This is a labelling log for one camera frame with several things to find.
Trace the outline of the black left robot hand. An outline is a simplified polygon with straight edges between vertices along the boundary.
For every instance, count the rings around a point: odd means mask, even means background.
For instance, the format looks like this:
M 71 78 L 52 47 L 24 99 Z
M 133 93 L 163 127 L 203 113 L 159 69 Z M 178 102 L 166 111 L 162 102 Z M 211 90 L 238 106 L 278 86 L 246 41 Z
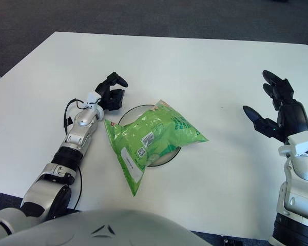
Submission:
M 112 72 L 107 76 L 106 80 L 96 87 L 95 92 L 101 96 L 97 104 L 101 106 L 103 110 L 113 111 L 122 107 L 125 90 L 111 90 L 110 87 L 116 84 L 124 88 L 128 87 L 128 83 L 125 79 L 120 77 L 116 72 Z

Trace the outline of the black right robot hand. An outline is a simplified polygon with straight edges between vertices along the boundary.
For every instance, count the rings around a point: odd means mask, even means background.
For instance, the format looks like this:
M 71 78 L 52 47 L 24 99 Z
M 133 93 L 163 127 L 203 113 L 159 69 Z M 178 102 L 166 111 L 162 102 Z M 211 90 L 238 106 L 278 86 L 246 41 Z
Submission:
M 249 106 L 243 106 L 243 110 L 256 131 L 287 144 L 289 136 L 308 131 L 306 111 L 303 104 L 293 98 L 294 90 L 288 79 L 281 79 L 268 70 L 264 70 L 262 75 L 266 81 L 263 89 L 272 99 L 274 109 L 278 112 L 277 121 L 263 118 Z

